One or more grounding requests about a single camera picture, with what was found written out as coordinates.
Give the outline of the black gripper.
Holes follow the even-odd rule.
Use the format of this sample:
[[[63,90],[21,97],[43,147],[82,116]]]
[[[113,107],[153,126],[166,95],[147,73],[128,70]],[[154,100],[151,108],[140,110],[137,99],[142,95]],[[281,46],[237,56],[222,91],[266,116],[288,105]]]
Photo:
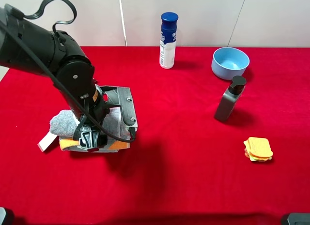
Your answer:
[[[105,109],[106,103],[103,101],[103,92],[110,91],[110,86],[98,86],[96,84],[77,84],[72,87],[72,95],[85,108],[88,103],[88,113],[101,123],[109,112]],[[108,143],[108,137],[99,130],[84,128],[80,134],[79,146],[87,152],[103,152]]]

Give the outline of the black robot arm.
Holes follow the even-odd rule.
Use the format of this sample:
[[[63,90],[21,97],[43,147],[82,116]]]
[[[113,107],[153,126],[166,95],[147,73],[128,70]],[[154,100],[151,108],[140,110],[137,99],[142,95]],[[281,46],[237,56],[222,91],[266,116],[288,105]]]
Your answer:
[[[1,8],[0,20],[10,31],[0,31],[0,64],[28,73],[45,74],[15,42],[15,39],[21,40],[84,110],[102,123],[108,110],[103,108],[102,93],[93,79],[94,67],[78,43],[65,31],[48,31],[27,21],[20,10],[9,4]]]

